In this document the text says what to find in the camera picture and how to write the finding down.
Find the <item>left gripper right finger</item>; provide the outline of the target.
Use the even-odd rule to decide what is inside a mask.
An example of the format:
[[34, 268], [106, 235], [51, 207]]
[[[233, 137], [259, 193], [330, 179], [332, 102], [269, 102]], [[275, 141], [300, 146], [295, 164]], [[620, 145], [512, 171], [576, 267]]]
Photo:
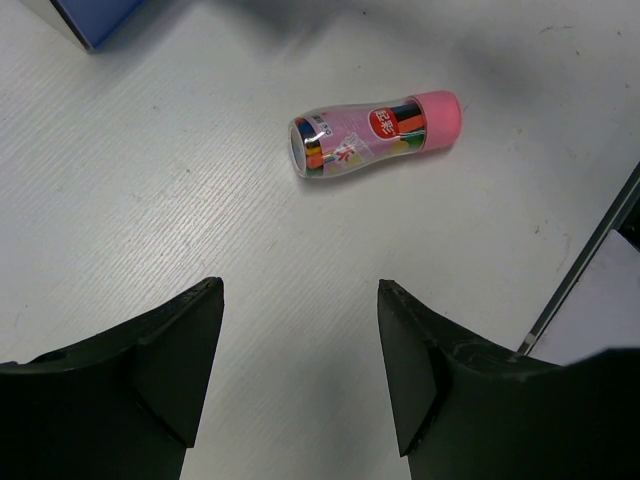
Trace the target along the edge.
[[377, 318], [400, 455], [415, 479], [635, 479], [639, 353], [559, 366], [458, 325], [398, 283]]

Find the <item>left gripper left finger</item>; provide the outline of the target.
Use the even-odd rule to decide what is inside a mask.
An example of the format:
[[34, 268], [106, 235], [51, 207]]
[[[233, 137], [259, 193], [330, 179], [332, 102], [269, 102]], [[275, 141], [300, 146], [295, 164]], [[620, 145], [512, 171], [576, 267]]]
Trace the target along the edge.
[[78, 343], [1, 367], [5, 479], [176, 479], [195, 444], [224, 311], [206, 278]]

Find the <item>pink cap clear tube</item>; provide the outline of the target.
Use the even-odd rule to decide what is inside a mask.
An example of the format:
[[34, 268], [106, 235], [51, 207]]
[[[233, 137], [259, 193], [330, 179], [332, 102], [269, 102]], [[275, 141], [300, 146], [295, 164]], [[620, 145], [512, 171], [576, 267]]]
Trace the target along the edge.
[[290, 123], [290, 152], [303, 178], [332, 178], [383, 160], [439, 152], [458, 140], [463, 110], [434, 91], [374, 104], [321, 107]]

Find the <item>large blue-violet drawer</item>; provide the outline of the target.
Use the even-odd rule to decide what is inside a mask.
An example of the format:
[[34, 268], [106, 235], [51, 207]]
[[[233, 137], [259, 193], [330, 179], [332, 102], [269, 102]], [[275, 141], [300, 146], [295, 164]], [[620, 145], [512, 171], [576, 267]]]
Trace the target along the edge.
[[50, 1], [63, 32], [88, 52], [102, 47], [144, 3], [144, 0]]

